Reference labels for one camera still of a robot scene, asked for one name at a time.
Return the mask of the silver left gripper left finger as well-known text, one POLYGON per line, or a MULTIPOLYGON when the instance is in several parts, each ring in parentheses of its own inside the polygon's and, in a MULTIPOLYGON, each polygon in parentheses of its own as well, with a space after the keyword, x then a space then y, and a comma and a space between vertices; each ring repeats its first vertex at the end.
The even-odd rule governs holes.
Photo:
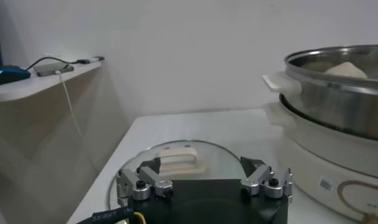
POLYGON ((173 182, 159 175, 159 158, 144 161, 136 169, 121 168, 116 175, 117 203, 124 207, 129 201, 144 202, 151 197, 170 198, 173 182))

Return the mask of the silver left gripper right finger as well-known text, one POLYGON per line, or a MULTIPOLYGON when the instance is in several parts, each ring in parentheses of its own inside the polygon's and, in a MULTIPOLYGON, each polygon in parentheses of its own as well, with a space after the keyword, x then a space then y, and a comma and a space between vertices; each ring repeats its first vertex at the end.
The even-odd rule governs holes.
POLYGON ((293 174, 290 168, 278 171, 260 159, 240 157, 240 164, 246 177, 240 180, 241 189, 249 196, 256 197, 261 192, 270 199, 286 198, 287 203, 293 199, 293 174))

